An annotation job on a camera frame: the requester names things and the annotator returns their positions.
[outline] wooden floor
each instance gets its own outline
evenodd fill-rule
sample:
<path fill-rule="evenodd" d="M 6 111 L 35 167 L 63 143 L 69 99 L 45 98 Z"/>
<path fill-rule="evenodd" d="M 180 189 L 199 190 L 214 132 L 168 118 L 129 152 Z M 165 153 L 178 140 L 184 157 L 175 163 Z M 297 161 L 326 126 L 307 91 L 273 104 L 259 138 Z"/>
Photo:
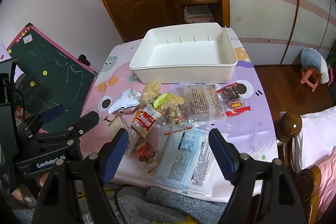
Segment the wooden floor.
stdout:
<path fill-rule="evenodd" d="M 279 112 L 294 110 L 300 115 L 318 112 L 334 106 L 327 85 L 319 84 L 315 92 L 307 84 L 301 84 L 300 65 L 256 66 L 265 91 L 273 121 Z"/>

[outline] cartoon eye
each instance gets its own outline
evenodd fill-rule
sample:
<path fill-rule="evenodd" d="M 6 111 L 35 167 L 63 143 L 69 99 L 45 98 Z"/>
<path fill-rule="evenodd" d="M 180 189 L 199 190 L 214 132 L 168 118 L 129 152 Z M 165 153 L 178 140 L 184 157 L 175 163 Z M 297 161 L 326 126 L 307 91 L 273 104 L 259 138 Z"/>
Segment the cartoon eye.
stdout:
<path fill-rule="evenodd" d="M 249 98 L 253 94 L 253 86 L 250 82 L 246 80 L 238 80 L 236 81 L 237 84 L 237 90 L 242 98 Z"/>
<path fill-rule="evenodd" d="M 99 111 L 106 111 L 111 105 L 112 105 L 111 97 L 110 96 L 104 96 L 98 104 L 98 110 Z"/>

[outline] chalkboard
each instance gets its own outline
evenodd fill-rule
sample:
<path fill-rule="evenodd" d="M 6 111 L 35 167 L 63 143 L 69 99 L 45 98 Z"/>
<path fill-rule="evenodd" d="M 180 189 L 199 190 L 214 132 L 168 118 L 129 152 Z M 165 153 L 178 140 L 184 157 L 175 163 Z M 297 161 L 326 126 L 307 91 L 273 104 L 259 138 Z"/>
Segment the chalkboard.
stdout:
<path fill-rule="evenodd" d="M 14 39 L 8 52 L 18 57 L 17 64 L 26 75 L 18 86 L 26 111 L 39 114 L 61 104 L 65 114 L 42 129 L 56 132 L 71 126 L 81 115 L 96 73 L 31 23 Z M 16 96 L 14 102 L 22 106 L 20 97 Z"/>

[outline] cartoon tablecloth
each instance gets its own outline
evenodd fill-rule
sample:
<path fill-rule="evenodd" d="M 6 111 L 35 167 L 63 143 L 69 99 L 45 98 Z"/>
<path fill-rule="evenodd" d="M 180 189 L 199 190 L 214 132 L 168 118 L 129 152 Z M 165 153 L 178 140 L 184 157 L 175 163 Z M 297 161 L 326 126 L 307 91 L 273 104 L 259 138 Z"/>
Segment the cartoon tablecloth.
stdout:
<path fill-rule="evenodd" d="M 255 160 L 270 162 L 278 157 L 278 150 L 268 103 L 245 49 L 233 30 L 231 28 L 227 30 L 238 59 L 238 64 L 230 83 L 239 83 L 239 92 L 245 98 L 247 105 L 251 106 L 251 110 L 234 117 L 228 117 L 226 121 L 218 121 L 209 129 L 218 128 L 221 133 L 228 134 L 227 141 L 233 143 L 239 152 L 248 153 Z M 96 111 L 99 113 L 100 121 L 96 127 L 81 137 L 83 154 L 98 152 L 104 143 L 111 141 L 108 125 L 114 115 L 108 113 L 108 108 L 116 101 L 117 97 L 128 88 L 138 92 L 142 91 L 144 84 L 139 81 L 129 68 L 129 63 L 140 43 L 141 39 L 115 46 L 91 89 L 82 115 L 90 111 Z M 161 92 L 167 92 L 171 89 L 172 85 L 161 85 Z M 134 116 L 135 113 L 123 115 L 128 126 Z M 159 126 L 152 128 L 146 137 L 146 140 L 153 145 L 158 154 L 167 138 L 159 130 Z M 138 187 L 150 187 L 154 185 L 154 173 L 155 171 L 147 173 L 146 169 L 139 164 L 136 152 L 133 151 L 130 156 L 124 155 L 113 182 Z M 178 192 L 177 189 L 172 187 L 160 186 L 167 190 Z M 215 162 L 212 197 L 205 197 L 203 194 L 189 196 L 211 201 L 228 202 L 232 190 L 233 186 L 224 179 L 217 162 Z M 260 191 L 261 182 L 258 181 L 254 193 L 257 194 Z"/>

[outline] pink plastic stool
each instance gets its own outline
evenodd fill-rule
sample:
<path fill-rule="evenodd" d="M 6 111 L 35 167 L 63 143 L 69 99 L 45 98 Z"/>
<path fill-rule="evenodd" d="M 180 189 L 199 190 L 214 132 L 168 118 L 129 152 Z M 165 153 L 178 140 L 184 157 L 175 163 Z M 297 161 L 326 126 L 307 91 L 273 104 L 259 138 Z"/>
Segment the pink plastic stool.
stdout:
<path fill-rule="evenodd" d="M 320 78 L 321 78 L 320 72 L 316 68 L 313 68 L 313 67 L 310 67 L 308 70 L 306 70 L 306 72 L 304 72 L 303 68 L 301 68 L 301 75 L 302 75 L 301 84 L 306 83 L 308 86 L 312 88 L 312 91 L 314 92 L 317 85 L 320 82 Z M 310 76 L 312 76 L 316 80 L 315 84 L 309 82 L 308 78 Z"/>

